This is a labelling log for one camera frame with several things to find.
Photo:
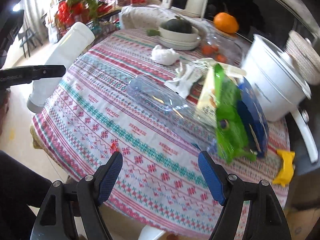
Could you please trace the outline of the yellow wrapper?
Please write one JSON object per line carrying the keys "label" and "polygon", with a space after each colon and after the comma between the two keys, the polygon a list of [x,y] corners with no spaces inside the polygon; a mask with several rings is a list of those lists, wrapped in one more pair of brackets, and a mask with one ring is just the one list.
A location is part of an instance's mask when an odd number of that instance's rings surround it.
{"label": "yellow wrapper", "polygon": [[294,158],[295,152],[277,150],[277,155],[282,158],[282,167],[280,168],[277,176],[272,180],[272,184],[281,185],[285,187],[289,185],[294,175]]}

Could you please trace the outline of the white plastic bottle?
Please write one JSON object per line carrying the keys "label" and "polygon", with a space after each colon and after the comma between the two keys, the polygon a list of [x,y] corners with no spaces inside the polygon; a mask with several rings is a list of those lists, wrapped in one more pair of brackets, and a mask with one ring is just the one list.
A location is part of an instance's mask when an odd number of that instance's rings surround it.
{"label": "white plastic bottle", "polygon": [[27,101],[30,111],[40,113],[43,110],[66,71],[94,39],[93,32],[85,24],[76,22],[72,25],[45,62],[42,77],[33,82],[33,91]]}

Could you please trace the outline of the green snack bag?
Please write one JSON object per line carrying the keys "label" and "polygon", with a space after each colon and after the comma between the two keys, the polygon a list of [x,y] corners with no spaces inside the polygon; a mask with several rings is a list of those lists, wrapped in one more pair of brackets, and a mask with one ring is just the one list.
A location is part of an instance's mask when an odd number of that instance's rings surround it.
{"label": "green snack bag", "polygon": [[214,82],[217,154],[227,163],[240,157],[256,161],[256,155],[248,150],[248,136],[237,111],[237,103],[241,101],[240,89],[220,64],[214,67]]}

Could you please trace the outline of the blue snack bag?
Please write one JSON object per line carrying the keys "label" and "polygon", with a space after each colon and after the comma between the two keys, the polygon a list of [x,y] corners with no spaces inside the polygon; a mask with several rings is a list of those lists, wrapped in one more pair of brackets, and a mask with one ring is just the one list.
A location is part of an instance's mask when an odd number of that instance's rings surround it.
{"label": "blue snack bag", "polygon": [[237,101],[236,107],[248,137],[249,148],[258,158],[264,158],[269,136],[267,120],[252,86],[245,77],[238,89],[241,98]]}

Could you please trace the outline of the clear plastic water bottle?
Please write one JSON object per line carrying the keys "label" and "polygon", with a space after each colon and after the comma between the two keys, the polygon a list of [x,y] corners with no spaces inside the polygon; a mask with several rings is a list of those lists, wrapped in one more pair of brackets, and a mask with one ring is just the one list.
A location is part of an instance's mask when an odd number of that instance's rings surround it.
{"label": "clear plastic water bottle", "polygon": [[183,140],[201,151],[217,153],[215,124],[193,104],[144,75],[134,77],[127,94]]}

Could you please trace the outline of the beige snack packet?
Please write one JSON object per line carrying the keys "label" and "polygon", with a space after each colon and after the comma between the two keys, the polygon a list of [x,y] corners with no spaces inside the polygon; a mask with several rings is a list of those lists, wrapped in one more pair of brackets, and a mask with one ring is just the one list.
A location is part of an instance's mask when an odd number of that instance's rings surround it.
{"label": "beige snack packet", "polygon": [[[203,120],[207,118],[208,121],[212,122],[216,119],[215,112],[217,108],[217,81],[215,81],[215,66],[217,65],[218,63],[208,67],[207,76],[196,106],[196,113],[203,116]],[[225,78],[231,80],[236,86],[246,76],[246,71],[241,68],[224,63],[220,64],[220,66],[223,69]]]}

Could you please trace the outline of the white trash bin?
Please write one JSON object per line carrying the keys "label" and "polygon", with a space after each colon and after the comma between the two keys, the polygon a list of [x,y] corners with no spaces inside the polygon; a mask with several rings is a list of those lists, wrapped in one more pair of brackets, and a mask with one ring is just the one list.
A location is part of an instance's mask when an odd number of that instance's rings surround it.
{"label": "white trash bin", "polygon": [[164,234],[164,230],[146,225],[142,228],[138,240],[159,240]]}

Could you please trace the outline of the cardboard box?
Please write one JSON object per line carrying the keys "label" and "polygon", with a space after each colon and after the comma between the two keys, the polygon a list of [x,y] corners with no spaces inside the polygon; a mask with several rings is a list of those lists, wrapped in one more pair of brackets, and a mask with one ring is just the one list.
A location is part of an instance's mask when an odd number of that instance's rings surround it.
{"label": "cardboard box", "polygon": [[307,239],[319,220],[319,207],[306,210],[291,209],[287,213],[292,239]]}

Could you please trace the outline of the white dotted cloth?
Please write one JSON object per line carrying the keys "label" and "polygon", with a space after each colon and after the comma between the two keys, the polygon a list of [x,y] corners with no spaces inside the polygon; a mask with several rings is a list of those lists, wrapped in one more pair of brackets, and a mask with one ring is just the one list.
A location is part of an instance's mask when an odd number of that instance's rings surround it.
{"label": "white dotted cloth", "polygon": [[192,26],[202,29],[203,23],[198,18],[183,16],[170,9],[165,9],[159,5],[148,5],[134,7],[131,5],[122,8],[119,13],[121,29],[157,29],[163,22],[176,18],[176,16],[185,19]]}

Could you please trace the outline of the crumpled white tissue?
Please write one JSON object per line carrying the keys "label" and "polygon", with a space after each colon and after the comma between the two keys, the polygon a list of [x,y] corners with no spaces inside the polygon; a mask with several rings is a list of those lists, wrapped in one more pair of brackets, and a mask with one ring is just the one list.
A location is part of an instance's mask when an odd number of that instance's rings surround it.
{"label": "crumpled white tissue", "polygon": [[156,45],[151,52],[151,59],[157,64],[170,66],[180,58],[179,53],[172,48],[163,49],[160,45]]}

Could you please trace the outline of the white crumpled wrapper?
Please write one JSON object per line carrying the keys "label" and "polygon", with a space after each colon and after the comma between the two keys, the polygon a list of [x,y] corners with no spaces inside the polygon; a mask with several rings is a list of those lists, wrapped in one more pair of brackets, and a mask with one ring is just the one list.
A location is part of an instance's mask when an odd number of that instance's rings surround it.
{"label": "white crumpled wrapper", "polygon": [[187,64],[180,62],[180,66],[175,70],[176,77],[165,81],[164,86],[186,99],[194,83],[207,74],[208,68],[200,62],[194,61]]}

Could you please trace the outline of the stacked white bowls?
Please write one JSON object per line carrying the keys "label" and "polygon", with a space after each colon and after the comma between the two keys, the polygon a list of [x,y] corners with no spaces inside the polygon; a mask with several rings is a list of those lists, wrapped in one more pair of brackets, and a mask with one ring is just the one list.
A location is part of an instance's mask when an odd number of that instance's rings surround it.
{"label": "stacked white bowls", "polygon": [[194,50],[201,42],[199,31],[195,27],[192,27],[191,34],[169,31],[161,27],[148,29],[146,34],[149,37],[157,36],[158,42],[166,48],[179,51]]}

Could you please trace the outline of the dark green squash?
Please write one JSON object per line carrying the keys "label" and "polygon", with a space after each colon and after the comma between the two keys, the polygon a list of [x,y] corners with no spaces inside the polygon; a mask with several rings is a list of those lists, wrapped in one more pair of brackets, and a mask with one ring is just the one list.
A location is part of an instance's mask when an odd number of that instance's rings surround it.
{"label": "dark green squash", "polygon": [[176,16],[173,19],[161,23],[160,27],[177,33],[191,34],[193,26],[189,21]]}

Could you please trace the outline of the glass jar with tangerines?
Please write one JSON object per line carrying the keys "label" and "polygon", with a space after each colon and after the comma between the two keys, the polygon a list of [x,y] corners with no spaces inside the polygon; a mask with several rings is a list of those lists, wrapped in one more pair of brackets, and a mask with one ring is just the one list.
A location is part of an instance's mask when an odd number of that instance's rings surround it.
{"label": "glass jar with tangerines", "polygon": [[240,67],[250,46],[251,42],[237,34],[231,35],[210,29],[204,35],[200,48],[204,57]]}

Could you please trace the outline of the orange tangerine on jar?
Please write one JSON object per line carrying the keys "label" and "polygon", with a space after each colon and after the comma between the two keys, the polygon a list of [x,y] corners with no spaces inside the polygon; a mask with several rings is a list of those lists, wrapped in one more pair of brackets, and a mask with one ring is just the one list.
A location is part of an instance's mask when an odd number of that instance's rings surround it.
{"label": "orange tangerine on jar", "polygon": [[213,24],[216,29],[228,34],[234,34],[239,30],[236,18],[226,12],[215,15]]}

